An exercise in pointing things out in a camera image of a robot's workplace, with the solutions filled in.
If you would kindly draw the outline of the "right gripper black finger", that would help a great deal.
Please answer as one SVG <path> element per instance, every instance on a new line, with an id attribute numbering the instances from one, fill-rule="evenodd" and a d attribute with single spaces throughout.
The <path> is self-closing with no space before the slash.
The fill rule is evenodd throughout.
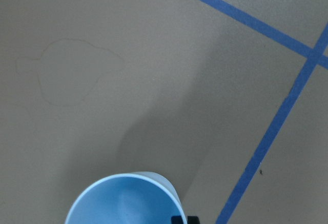
<path id="1" fill-rule="evenodd" d="M 182 216 L 172 216 L 171 224 L 199 224 L 199 218 L 197 216 L 187 216 L 183 219 Z"/>

